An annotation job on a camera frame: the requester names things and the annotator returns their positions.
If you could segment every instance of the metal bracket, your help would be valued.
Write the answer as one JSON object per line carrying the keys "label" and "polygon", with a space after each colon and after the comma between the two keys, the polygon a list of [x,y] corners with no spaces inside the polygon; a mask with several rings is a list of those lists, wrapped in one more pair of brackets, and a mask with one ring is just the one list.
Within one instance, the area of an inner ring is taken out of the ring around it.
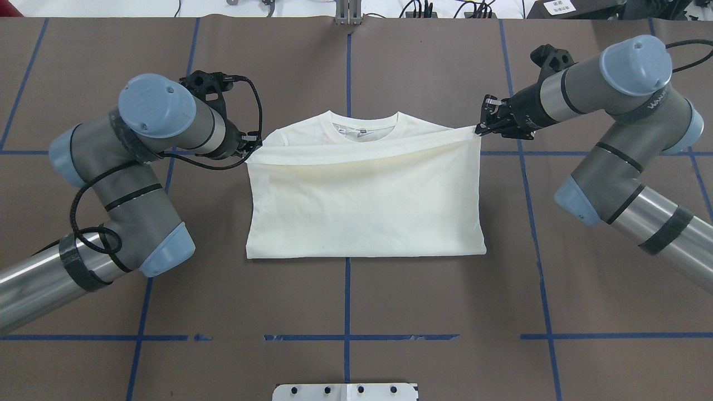
{"label": "metal bracket", "polygon": [[361,0],[337,0],[337,25],[361,24]]}
{"label": "metal bracket", "polygon": [[413,383],[363,383],[350,385],[279,385],[272,401],[418,401]]}

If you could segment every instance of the sticker label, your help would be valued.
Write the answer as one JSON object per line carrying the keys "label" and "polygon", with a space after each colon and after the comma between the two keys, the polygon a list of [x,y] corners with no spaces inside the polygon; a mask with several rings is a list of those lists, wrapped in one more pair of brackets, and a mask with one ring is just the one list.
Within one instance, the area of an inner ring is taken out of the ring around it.
{"label": "sticker label", "polygon": [[555,0],[543,4],[550,15],[566,14],[572,11],[577,11],[570,0]]}

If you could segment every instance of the light blue joint cap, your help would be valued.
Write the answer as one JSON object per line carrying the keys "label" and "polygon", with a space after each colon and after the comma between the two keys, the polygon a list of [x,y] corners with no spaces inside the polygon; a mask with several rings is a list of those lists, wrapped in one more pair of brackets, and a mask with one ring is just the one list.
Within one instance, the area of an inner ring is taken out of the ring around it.
{"label": "light blue joint cap", "polygon": [[555,202],[586,225],[599,223],[599,215],[572,176],[555,192]]}
{"label": "light blue joint cap", "polygon": [[629,96],[648,96],[663,88],[671,79],[672,69],[666,45],[651,35],[613,44],[599,58],[604,79]]}
{"label": "light blue joint cap", "polygon": [[119,114],[140,135],[170,138],[193,122],[195,100],[178,82],[145,73],[132,78],[119,94]]}
{"label": "light blue joint cap", "polygon": [[49,161],[52,163],[54,170],[60,176],[63,176],[68,183],[77,188],[82,188],[86,183],[77,173],[72,161],[72,135],[77,127],[79,127],[79,124],[52,141],[49,146]]}
{"label": "light blue joint cap", "polygon": [[662,155],[675,155],[676,153],[680,153],[685,148],[693,146],[693,144],[698,141],[698,138],[701,137],[703,133],[703,117],[698,114],[698,111],[693,107],[691,101],[688,101],[688,104],[691,106],[691,123],[688,125],[688,130],[683,134],[680,141],[661,152]]}
{"label": "light blue joint cap", "polygon": [[181,222],[141,263],[139,270],[146,277],[155,277],[185,262],[195,252],[195,244]]}

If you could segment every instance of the brown table surface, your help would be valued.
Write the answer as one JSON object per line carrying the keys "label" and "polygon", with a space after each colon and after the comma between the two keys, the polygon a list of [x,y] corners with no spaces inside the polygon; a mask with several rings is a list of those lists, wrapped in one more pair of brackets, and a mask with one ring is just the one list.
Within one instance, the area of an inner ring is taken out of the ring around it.
{"label": "brown table surface", "polygon": [[[584,60],[652,30],[666,43],[713,39],[702,21],[0,19],[0,266],[67,234],[74,188],[49,143],[115,105],[137,74],[248,76],[266,133],[326,110],[467,126],[485,93],[536,80],[536,46]],[[706,51],[671,53],[682,65]],[[672,79],[708,119],[712,76],[709,62]],[[255,129],[248,87],[226,99]],[[522,144],[485,137],[488,253],[472,257],[246,260],[246,170],[155,163],[194,256],[0,338],[0,399],[270,400],[281,383],[405,381],[422,400],[710,400],[713,295],[553,201],[610,123],[594,113]],[[709,222],[712,133],[642,175]],[[79,215],[106,219],[93,196]]]}

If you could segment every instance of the metal stand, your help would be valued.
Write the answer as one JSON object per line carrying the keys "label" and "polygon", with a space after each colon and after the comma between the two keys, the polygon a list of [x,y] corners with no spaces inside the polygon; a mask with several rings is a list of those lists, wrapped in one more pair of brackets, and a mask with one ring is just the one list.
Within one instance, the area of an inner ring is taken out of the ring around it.
{"label": "metal stand", "polygon": [[337,25],[361,24],[361,0],[337,0]]}

